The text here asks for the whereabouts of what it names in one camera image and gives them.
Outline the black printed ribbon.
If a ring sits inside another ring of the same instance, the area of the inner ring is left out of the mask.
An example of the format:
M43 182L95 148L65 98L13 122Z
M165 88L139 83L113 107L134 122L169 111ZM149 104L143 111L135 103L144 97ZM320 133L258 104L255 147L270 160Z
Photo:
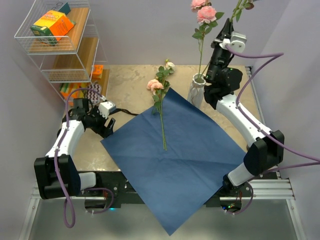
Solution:
M123 109L123 108L117 108L114 112L115 113L123 112L123 113L126 113L126 114L131 115L131 116L138 116L139 115L138 113L132 113L129 110Z

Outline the pink rose stem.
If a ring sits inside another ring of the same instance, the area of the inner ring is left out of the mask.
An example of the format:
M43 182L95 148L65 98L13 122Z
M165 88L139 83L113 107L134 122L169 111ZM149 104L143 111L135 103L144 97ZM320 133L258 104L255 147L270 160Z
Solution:
M204 38L211 30L218 26L218 20L225 14L224 12L218 12L213 6L210 0L192 0L191 11L196 13L196 20L199 27L194 30L192 37L198 41L198 50L200 54L198 74L201 73ZM244 9L250 10L254 7L253 0L238 0L236 7L232 11L232 15L227 20L227 23L233 23L239 21L242 11Z
M166 142L166 136L165 136L164 120L163 120L163 100L169 88L170 88L170 83L164 78L152 79L146 85L146 89L153 94L152 99L154 101L154 104L153 104L152 114L158 113L160 117L162 144L163 144L163 149L165 151L167 151L167 142Z

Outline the blue wrapping paper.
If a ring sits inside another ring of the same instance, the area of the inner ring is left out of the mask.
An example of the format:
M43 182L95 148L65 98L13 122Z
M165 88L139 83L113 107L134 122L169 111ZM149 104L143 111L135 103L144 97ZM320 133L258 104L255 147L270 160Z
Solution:
M222 186L245 151L173 89L101 144L164 230L173 234Z

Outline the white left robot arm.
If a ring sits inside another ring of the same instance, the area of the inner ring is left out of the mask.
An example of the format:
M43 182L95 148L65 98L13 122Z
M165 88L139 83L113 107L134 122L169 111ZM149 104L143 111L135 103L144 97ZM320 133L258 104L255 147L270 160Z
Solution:
M73 197L85 190L92 196L99 196L104 190L104 184L97 180L93 172L79 173L73 155L81 136L86 129L106 138L113 134L116 122L114 118L106 121L109 114L116 110L111 101L103 101L90 107L87 98L73 100L73 108L68 110L62 119L62 126L53 147L44 157L34 162L34 171L38 185L39 195L42 199L55 199L64 197L61 185Z

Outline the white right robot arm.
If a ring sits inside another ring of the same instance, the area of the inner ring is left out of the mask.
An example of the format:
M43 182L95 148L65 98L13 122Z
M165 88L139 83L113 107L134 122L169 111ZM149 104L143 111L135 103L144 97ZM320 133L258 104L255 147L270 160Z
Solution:
M223 192L235 196L241 186L254 177L280 164L284 149L279 144L285 137L279 130L272 131L257 120L238 100L235 91L240 88L243 74L229 67L235 53L242 53L247 38L234 30L230 19L211 43L210 58L205 80L204 99L224 115L244 137L248 150L243 162L223 177Z

